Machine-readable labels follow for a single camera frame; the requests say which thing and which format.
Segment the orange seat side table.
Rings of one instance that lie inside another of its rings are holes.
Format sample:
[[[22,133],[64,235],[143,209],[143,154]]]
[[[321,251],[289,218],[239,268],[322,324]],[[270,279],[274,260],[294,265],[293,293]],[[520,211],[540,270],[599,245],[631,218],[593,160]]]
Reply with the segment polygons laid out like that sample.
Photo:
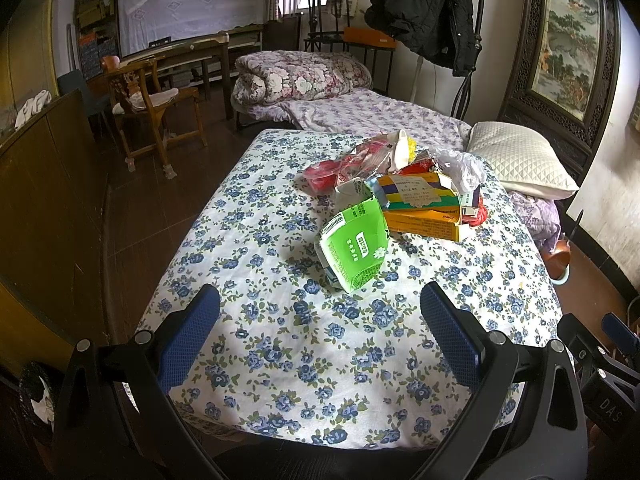
[[[388,96],[398,42],[384,32],[354,26],[344,29],[343,40],[347,51],[351,48],[361,51],[361,63],[370,72],[372,89]]]

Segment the dark wooden cabinet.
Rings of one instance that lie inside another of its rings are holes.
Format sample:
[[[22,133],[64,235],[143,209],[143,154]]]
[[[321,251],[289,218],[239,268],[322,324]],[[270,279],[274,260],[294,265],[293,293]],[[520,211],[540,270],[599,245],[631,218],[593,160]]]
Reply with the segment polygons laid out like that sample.
[[[107,187],[79,91],[1,142],[1,281],[61,337],[107,341]]]

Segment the framed landscape painting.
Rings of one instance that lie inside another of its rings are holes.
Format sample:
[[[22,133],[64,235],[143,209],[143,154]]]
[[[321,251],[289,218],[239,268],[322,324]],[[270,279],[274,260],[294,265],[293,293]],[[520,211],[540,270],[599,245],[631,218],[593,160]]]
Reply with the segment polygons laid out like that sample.
[[[618,66],[617,0],[525,0],[499,119],[541,133],[580,183],[604,135]]]

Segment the black metal stool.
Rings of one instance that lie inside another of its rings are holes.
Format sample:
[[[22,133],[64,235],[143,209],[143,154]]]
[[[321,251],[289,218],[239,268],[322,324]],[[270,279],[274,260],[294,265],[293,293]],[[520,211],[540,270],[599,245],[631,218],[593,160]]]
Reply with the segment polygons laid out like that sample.
[[[350,25],[349,0],[307,0],[309,32],[304,39],[304,50],[321,52],[336,47],[346,50],[341,19]]]

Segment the red wrapper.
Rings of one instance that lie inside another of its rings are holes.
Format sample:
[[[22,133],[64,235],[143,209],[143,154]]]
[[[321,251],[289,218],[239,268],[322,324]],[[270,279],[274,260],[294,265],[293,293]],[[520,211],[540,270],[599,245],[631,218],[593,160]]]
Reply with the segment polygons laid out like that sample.
[[[477,213],[474,217],[465,214],[462,217],[462,223],[468,226],[481,226],[488,219],[488,211],[484,205],[483,197],[478,198]]]

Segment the red clear plastic bag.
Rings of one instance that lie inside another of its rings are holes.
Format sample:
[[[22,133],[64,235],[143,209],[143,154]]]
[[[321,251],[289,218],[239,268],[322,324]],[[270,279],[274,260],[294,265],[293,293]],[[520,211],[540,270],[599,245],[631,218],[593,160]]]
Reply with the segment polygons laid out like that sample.
[[[392,166],[396,145],[396,141],[390,141],[386,136],[375,136],[356,145],[341,158],[322,160],[307,167],[303,178],[312,192],[330,194],[354,179],[367,180],[384,174]]]

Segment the red snack bag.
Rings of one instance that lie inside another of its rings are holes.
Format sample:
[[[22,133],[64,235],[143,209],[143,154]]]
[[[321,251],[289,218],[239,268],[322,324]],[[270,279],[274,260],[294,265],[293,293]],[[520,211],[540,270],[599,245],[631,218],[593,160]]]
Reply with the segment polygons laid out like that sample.
[[[422,157],[416,159],[412,164],[405,166],[398,171],[400,176],[411,176],[412,174],[425,174],[426,172],[433,171],[436,167],[436,162],[431,157]]]

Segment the colourful striped cardboard box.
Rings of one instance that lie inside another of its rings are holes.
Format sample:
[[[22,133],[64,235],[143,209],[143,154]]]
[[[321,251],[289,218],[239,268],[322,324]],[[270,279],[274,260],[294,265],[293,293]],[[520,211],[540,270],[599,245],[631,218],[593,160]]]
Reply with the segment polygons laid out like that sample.
[[[388,174],[378,178],[383,214],[390,231],[462,242],[472,226],[462,221],[460,195],[439,172]]]

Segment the folded floral quilt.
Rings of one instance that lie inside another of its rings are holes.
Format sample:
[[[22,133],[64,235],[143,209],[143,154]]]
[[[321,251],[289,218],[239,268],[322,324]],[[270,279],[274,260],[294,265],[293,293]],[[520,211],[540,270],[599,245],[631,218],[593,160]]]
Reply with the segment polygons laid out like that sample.
[[[372,76],[347,52],[259,51],[240,56],[233,99],[243,106],[335,98],[371,88]]]

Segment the purple floral bed sheet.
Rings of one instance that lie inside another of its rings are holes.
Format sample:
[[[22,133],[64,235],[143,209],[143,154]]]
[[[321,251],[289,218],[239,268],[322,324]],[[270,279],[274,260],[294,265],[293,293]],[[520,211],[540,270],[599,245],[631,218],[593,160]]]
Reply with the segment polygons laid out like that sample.
[[[377,136],[404,130],[421,145],[464,151],[471,126],[430,108],[357,88],[335,98],[313,101],[282,101],[249,107],[239,112],[257,120],[288,122],[299,130]]]

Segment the light blue wash basin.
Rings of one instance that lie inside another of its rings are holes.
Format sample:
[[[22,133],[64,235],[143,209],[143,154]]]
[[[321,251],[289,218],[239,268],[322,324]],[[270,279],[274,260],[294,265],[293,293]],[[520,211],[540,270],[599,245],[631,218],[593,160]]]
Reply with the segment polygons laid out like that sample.
[[[550,259],[546,262],[547,271],[552,284],[562,286],[570,277],[570,265],[558,259]]]

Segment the white plastic bag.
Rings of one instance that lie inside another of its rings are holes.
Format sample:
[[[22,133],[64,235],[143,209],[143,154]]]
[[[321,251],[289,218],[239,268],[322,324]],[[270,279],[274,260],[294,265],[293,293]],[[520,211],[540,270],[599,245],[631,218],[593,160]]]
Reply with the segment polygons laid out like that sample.
[[[485,166],[475,155],[440,146],[432,146],[428,152],[460,194],[472,193],[486,182]]]

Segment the green white paper carton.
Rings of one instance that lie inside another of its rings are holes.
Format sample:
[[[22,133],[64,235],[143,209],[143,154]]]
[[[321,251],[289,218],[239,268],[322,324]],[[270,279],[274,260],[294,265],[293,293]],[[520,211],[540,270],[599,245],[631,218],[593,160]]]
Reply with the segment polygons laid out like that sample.
[[[342,209],[321,229],[314,248],[329,284],[344,292],[360,289],[382,268],[388,227],[372,180],[354,179],[335,189]]]

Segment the white paper cup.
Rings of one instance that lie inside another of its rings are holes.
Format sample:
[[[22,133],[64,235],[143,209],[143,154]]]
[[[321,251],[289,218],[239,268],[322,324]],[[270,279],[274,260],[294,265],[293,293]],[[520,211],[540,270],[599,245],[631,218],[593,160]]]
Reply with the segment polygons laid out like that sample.
[[[390,133],[388,140],[392,144],[390,149],[390,172],[395,172],[405,168],[411,162],[410,136],[404,129]]]

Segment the black hanging jacket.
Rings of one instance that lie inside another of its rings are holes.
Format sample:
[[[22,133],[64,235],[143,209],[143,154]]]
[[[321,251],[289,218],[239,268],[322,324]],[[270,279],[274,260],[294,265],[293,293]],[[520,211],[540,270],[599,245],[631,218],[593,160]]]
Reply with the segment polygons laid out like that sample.
[[[464,77],[473,52],[472,0],[370,0],[367,25]]]

